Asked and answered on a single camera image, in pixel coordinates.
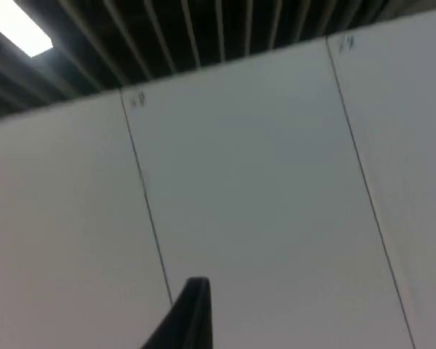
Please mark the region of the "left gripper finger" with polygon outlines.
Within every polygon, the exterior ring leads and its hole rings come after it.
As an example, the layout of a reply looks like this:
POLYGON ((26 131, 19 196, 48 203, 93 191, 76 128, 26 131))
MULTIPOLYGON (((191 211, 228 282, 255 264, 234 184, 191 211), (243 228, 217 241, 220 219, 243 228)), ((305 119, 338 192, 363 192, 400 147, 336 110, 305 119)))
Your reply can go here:
POLYGON ((189 278, 143 349, 212 349, 211 285, 207 277, 189 278))

